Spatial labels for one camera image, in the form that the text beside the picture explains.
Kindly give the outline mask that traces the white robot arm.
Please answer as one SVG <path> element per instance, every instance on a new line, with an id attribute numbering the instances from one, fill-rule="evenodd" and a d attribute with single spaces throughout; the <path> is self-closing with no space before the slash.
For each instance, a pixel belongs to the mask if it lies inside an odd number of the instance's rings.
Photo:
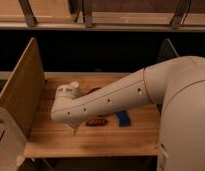
<path id="1" fill-rule="evenodd" d="M 75 131 L 97 115 L 150 103 L 162 105 L 157 171 L 205 171 L 205 57 L 169 59 L 84 96 L 61 85 L 51 119 Z"/>

